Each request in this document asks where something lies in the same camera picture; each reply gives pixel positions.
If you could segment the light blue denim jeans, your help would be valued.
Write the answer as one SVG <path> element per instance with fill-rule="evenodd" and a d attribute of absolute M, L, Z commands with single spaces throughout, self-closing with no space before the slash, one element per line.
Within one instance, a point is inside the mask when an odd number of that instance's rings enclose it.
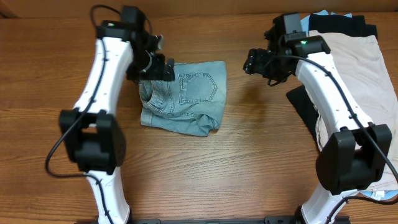
<path fill-rule="evenodd" d="M 171 82 L 139 82 L 141 124 L 193 136 L 219 129 L 227 97 L 226 63 L 178 63 L 174 72 Z"/>

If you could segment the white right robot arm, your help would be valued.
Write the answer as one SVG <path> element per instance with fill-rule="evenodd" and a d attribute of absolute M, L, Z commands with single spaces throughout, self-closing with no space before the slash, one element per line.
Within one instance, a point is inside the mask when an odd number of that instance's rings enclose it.
<path fill-rule="evenodd" d="M 266 49 L 251 49 L 243 69 L 261 74 L 269 86 L 295 75 L 312 97 L 326 127 L 327 140 L 315 168 L 319 181 L 314 193 L 294 215 L 268 216 L 265 223 L 349 223 L 338 217 L 352 200 L 379 204 L 359 192 L 382 177 L 388 160 L 392 133 L 385 124 L 375 124 L 357 104 L 344 84 L 331 48 L 321 36 L 304 33 L 266 32 Z"/>

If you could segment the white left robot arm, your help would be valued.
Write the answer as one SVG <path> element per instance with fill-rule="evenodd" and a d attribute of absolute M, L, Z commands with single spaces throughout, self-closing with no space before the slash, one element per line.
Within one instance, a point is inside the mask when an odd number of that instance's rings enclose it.
<path fill-rule="evenodd" d="M 124 79 L 171 82 L 174 60 L 159 53 L 164 38 L 146 29 L 146 20 L 103 21 L 96 27 L 93 66 L 83 93 L 73 109 L 60 112 L 62 135 L 69 159 L 88 180 L 97 208 L 98 223 L 132 223 L 121 178 L 126 138 L 116 119 Z"/>

